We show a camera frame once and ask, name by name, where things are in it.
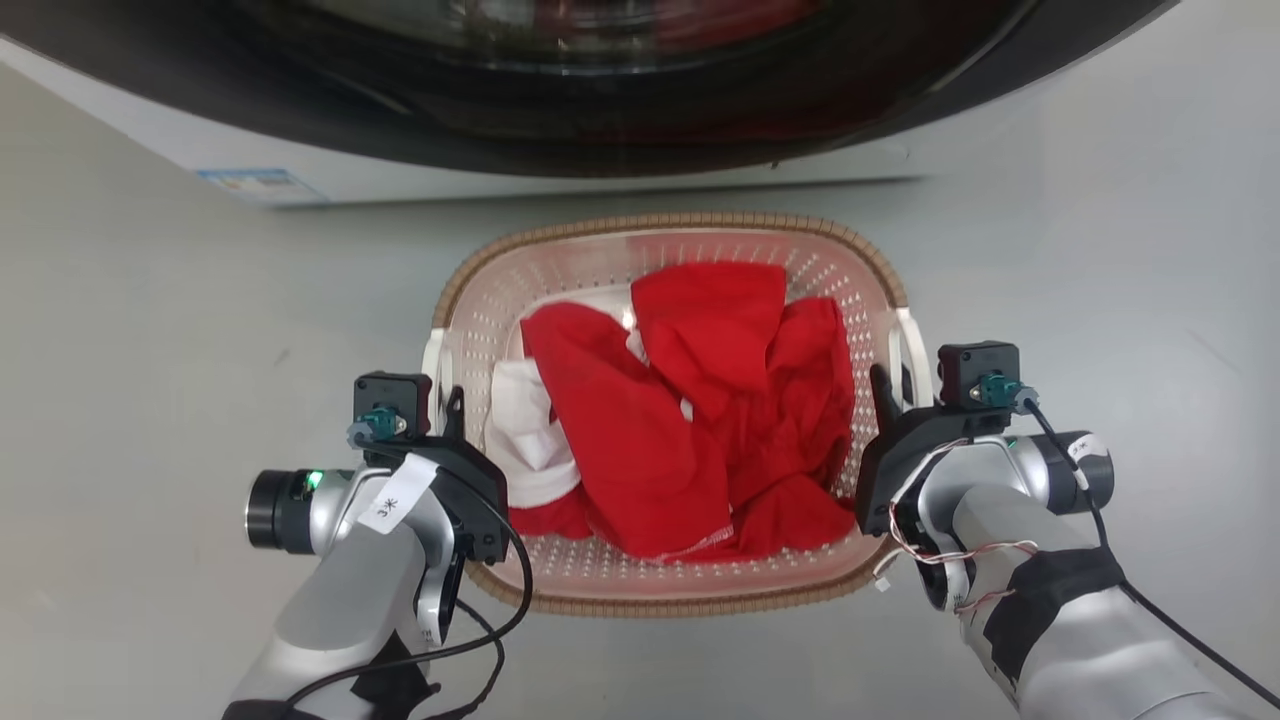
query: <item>white label tag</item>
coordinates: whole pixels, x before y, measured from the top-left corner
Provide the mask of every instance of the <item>white label tag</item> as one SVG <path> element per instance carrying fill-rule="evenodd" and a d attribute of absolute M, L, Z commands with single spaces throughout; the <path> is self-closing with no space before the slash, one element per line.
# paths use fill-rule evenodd
<path fill-rule="evenodd" d="M 420 455 L 406 455 L 404 462 L 392 473 L 392 479 L 387 480 L 383 489 L 374 498 L 374 502 L 360 514 L 357 521 L 367 525 L 381 534 L 387 534 L 399 525 L 408 511 L 417 505 L 422 493 L 435 482 L 435 471 L 440 465 L 431 462 Z"/>
<path fill-rule="evenodd" d="M 1071 460 L 1079 462 L 1082 457 L 1089 455 L 1098 455 L 1106 457 L 1107 446 L 1102 443 L 1102 438 L 1100 438 L 1093 433 L 1089 433 L 1085 436 L 1080 436 L 1079 439 L 1073 442 L 1071 446 L 1066 448 L 1066 454 L 1071 456 Z"/>

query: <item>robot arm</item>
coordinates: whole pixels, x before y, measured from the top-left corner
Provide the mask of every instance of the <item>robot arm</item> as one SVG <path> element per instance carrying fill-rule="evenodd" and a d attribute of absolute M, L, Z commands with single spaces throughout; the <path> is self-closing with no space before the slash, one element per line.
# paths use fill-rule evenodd
<path fill-rule="evenodd" d="M 1110 548 L 1061 518 L 1089 511 L 1088 495 L 1098 507 L 1111 498 L 1102 443 L 1002 434 L 1014 413 L 1038 411 L 1014 346 L 951 346 L 938 357 L 942 404 L 899 414 L 877 398 L 882 433 L 863 456 L 859 523 L 910 548 L 931 602 L 957 616 L 1020 716 L 1245 717 L 1126 594 Z"/>
<path fill-rule="evenodd" d="M 319 555 L 236 688 L 224 720 L 403 720 L 438 688 L 412 656 L 439 650 L 465 560 L 497 562 L 512 541 L 500 470 L 456 437 L 428 437 L 419 414 L 430 380 L 374 373 L 356 383 L 353 445 L 390 441 L 347 470 L 266 470 L 244 525 L 255 547 Z M 404 661 L 393 669 L 360 669 Z M 338 673 L 291 707 L 291 698 Z"/>
<path fill-rule="evenodd" d="M 913 556 L 933 606 L 959 618 L 965 642 L 1027 720 L 1244 719 L 1134 602 L 1106 543 L 1094 547 L 1062 520 L 1110 500 L 1105 447 L 1089 433 L 1056 436 L 1047 423 L 1046 436 L 1004 434 L 1019 407 L 1036 407 L 1015 347 L 943 347 L 940 359 L 937 406 L 900 413 L 873 378 L 881 434 L 859 474 L 863 532 L 892 533 Z M 521 547 L 506 523 L 502 473 L 458 437 L 457 392 L 445 437 L 426 437 L 425 377 L 375 373 L 356 387 L 353 430 L 396 436 L 397 447 L 439 473 L 390 525 L 360 518 L 394 507 L 385 505 L 394 475 L 419 460 L 393 471 L 397 462 L 366 452 L 355 473 L 259 477 L 246 509 L 250 541 L 323 560 L 284 607 L 224 720 L 403 720 L 434 692 L 426 665 L 411 656 L 444 643 L 463 560 L 495 562 L 509 541 Z M 527 564 L 525 571 L 527 588 Z M 334 674 L 344 679 L 329 683 Z"/>

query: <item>white garment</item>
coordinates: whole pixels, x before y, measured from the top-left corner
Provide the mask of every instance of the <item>white garment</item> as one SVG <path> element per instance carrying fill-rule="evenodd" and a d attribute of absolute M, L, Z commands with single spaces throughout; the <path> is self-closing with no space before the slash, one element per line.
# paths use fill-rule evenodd
<path fill-rule="evenodd" d="M 511 507 L 539 507 L 570 493 L 582 480 L 564 428 L 552 423 L 552 398 L 532 359 L 493 368 L 485 455 L 507 475 Z"/>

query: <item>clothing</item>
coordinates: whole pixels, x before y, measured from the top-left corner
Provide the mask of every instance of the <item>clothing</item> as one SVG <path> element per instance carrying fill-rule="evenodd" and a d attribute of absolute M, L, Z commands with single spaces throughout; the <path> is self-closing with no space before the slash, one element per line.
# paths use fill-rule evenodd
<path fill-rule="evenodd" d="M 485 455 L 507 478 L 512 524 L 529 536 L 591 537 L 581 474 L 534 360 L 495 364 L 490 398 Z"/>
<path fill-rule="evenodd" d="M 626 347 L 627 331 L 575 304 L 521 323 L 582 474 L 588 524 L 636 557 L 662 557 L 731 532 L 714 438 Z"/>
<path fill-rule="evenodd" d="M 582 484 L 539 509 L 538 528 L 517 529 L 585 528 L 657 561 L 745 560 L 846 536 L 852 512 L 829 495 L 854 410 L 845 327 L 829 299 L 785 299 L 773 265 L 646 275 L 632 304 L 648 364 L 593 309 L 548 305 L 525 319 L 526 355 Z"/>

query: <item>plastic laundry basket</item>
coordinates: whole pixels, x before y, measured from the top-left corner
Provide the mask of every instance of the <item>plastic laundry basket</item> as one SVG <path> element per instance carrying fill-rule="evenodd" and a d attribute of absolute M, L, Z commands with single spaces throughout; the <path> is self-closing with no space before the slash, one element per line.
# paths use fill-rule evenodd
<path fill-rule="evenodd" d="M 453 274 L 435 309 L 422 372 L 440 388 L 462 386 L 467 441 L 484 450 L 494 363 L 524 355 L 520 320 L 548 302 L 572 300 L 622 318 L 631 281 L 682 263 L 767 263 L 786 268 L 787 300 L 833 297 L 845 316 L 856 405 L 852 447 L 833 492 L 854 492 L 863 448 L 876 437 L 868 372 L 882 363 L 902 393 L 902 363 L 914 397 L 931 402 L 928 359 L 906 292 L 883 256 L 858 233 L 815 218 L 772 213 L 684 213 L 607 218 L 503 237 Z M 436 428 L 443 427 L 431 407 Z M 888 538 L 856 529 L 813 552 L 759 561 L 654 565 L 599 539 L 526 538 L 534 564 L 532 609 L 589 616 L 676 618 L 774 610 L 850 593 L 868 582 Z M 521 594 L 516 559 L 472 564 L 471 579 L 508 603 Z"/>

